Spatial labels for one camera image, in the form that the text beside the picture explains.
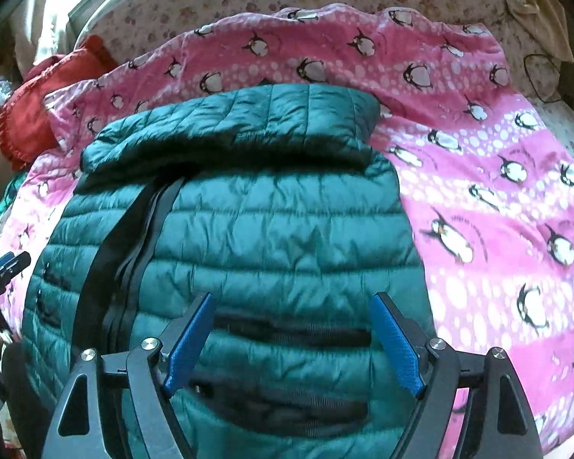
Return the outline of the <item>green quilted puffer jacket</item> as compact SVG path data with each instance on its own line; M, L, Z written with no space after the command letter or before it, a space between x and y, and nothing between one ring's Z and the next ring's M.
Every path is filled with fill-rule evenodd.
M171 404L200 458L386 458L411 413L374 338L379 292L433 329L373 94L260 85L107 125L35 266L26 377L55 408L84 349L131 349L217 299Z

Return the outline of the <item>green fabric at bedside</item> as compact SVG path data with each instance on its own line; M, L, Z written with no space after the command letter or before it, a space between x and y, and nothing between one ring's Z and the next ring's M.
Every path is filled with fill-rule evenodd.
M17 172L5 187L3 196L0 198L0 219L14 203L17 193L28 176L26 172Z

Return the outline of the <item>red knitted blanket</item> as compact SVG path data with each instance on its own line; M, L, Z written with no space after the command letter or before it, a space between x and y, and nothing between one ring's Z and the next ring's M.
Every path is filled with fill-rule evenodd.
M46 95L117 67L100 36L92 34L69 54L52 55L32 67L0 114L0 150L11 168L29 168L44 151L58 146L52 134Z

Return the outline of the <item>pink penguin print blanket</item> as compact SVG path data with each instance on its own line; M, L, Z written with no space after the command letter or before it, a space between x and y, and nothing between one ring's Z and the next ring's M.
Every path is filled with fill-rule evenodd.
M423 261L433 323L423 330L459 361L436 458L504 458L509 441L519 458L561 446L574 435L574 158L512 87L484 26L332 4L219 20L45 96L58 146L35 159L0 236L0 255L31 256L0 299L13 336L1 368L26 457L46 451L55 412L41 407L26 377L26 293L80 181L83 151L131 115L277 84L346 87L380 102L369 143L397 171ZM111 353L89 347L72 358L70 373L88 363L108 415L102 436L87 439L88 392L74 386L62 457L150 458L126 371L140 343Z

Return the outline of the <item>beige cloth on bed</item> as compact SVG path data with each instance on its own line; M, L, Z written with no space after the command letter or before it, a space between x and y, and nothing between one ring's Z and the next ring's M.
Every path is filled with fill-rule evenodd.
M551 57L574 62L566 13L559 0L505 0L511 16Z

